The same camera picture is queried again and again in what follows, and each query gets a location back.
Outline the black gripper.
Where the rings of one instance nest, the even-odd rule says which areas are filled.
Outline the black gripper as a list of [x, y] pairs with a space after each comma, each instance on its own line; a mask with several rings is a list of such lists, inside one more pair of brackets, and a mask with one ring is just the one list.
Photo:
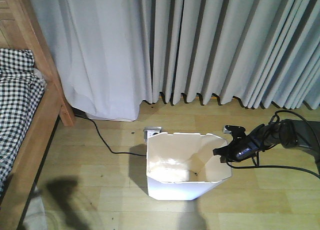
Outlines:
[[220, 162], [229, 164], [230, 162], [241, 162], [256, 154], [260, 149], [259, 143], [255, 142], [251, 137], [233, 140], [230, 146], [223, 146], [213, 149], [214, 155], [219, 155]]

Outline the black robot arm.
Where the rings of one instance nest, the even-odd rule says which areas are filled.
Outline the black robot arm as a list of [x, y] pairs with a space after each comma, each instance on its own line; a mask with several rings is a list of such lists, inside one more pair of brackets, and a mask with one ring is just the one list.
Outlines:
[[219, 155], [222, 163], [241, 162], [257, 152], [281, 144], [284, 148], [303, 148], [314, 157], [316, 165], [320, 165], [319, 121], [285, 119], [268, 125], [260, 124], [249, 134], [241, 126], [226, 125], [224, 129], [233, 140], [227, 146], [213, 149], [213, 154]]

